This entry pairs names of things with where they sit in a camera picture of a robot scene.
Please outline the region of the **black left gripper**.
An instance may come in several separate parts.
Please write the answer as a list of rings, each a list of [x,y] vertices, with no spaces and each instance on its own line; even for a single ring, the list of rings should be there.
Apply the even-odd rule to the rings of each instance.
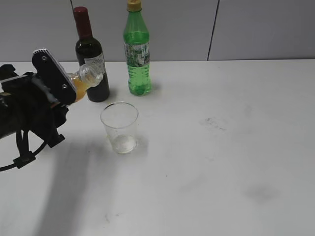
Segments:
[[[35,50],[32,64],[37,73],[21,76],[11,64],[0,67],[0,136],[15,134],[20,146],[31,131],[52,148],[65,140],[57,128],[66,122],[67,105],[75,102],[76,88],[49,50]],[[55,102],[48,99],[50,94]]]

